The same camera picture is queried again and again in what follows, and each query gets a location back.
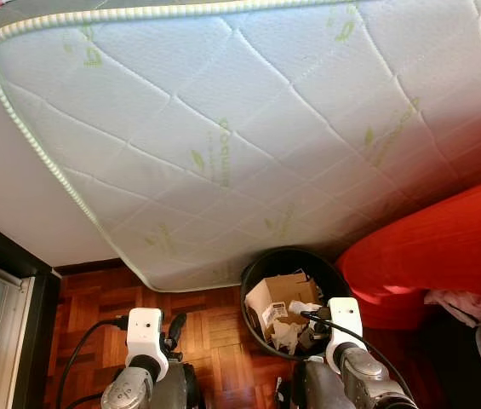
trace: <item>red cushion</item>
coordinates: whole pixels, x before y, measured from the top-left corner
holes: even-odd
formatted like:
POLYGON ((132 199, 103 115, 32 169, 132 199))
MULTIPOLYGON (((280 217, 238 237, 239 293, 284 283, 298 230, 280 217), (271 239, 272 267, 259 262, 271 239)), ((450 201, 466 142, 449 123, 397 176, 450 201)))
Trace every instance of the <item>red cushion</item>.
POLYGON ((372 233, 338 265, 371 328, 416 328, 427 290, 481 294, 481 185, 372 233))

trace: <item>white mattress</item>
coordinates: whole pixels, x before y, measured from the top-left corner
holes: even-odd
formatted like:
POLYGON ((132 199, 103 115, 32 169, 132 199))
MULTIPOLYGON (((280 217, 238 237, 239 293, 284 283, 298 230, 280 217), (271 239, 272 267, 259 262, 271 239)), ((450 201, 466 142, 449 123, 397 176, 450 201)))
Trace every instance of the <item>white mattress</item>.
POLYGON ((73 3, 0 8, 0 99, 151 288, 481 182, 481 0, 73 3))

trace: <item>white wall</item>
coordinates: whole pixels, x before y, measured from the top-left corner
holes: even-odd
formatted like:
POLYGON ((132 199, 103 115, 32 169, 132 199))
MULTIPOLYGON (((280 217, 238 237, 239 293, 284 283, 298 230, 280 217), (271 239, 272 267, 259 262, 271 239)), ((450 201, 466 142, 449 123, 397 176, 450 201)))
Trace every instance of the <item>white wall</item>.
POLYGON ((117 256, 40 162, 1 104, 0 231, 52 266, 117 256))

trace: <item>black trash can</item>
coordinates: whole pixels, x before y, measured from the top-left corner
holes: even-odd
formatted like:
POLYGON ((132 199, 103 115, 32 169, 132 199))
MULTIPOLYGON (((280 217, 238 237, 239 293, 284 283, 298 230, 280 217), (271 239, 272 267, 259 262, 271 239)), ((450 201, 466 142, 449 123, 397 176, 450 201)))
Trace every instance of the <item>black trash can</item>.
POLYGON ((324 305, 331 297, 350 297, 351 292, 348 284, 331 264, 322 257, 301 248, 280 247, 267 251, 251 263, 243 272, 242 287, 240 290, 240 302, 243 320, 248 327, 254 340, 268 354, 281 356, 286 360, 304 360, 310 355, 289 355, 277 351, 267 345, 264 339, 254 330, 249 322, 248 313, 244 300, 259 282, 267 277, 292 274, 301 268, 306 275, 312 277, 324 295, 324 305))

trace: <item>crumpled paper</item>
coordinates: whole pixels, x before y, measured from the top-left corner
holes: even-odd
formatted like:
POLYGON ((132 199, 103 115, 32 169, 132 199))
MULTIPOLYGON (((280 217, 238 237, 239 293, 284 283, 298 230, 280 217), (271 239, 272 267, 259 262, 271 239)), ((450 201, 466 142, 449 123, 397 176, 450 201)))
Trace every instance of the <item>crumpled paper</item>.
MULTIPOLYGON (((293 300, 289 303, 288 306, 288 311, 290 311, 293 314, 301 315, 302 311, 318 311, 322 306, 317 305, 317 304, 312 304, 311 302, 309 303, 303 303, 300 301, 293 300)), ((310 328, 314 329, 314 326, 316 325, 316 321, 310 321, 310 328)))
POLYGON ((280 321, 273 322, 274 333, 271 335, 272 343, 276 350, 286 347, 290 355, 295 353, 297 347, 297 338, 299 332, 302 331, 303 325, 296 324, 284 324, 280 321))

